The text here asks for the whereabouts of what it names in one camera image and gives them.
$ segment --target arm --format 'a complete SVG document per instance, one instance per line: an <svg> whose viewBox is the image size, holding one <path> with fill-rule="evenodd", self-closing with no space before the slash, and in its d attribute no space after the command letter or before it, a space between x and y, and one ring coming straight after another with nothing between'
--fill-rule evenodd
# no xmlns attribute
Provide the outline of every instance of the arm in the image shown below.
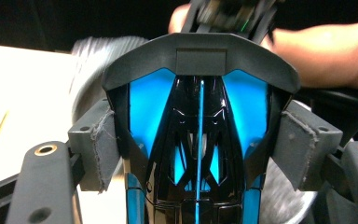
<svg viewBox="0 0 358 224"><path fill-rule="evenodd" d="M189 5L177 8L169 33L180 32ZM262 46L284 58L300 75L301 85L314 88L358 89L358 23L323 25L302 31L274 31L275 43Z"/></svg>

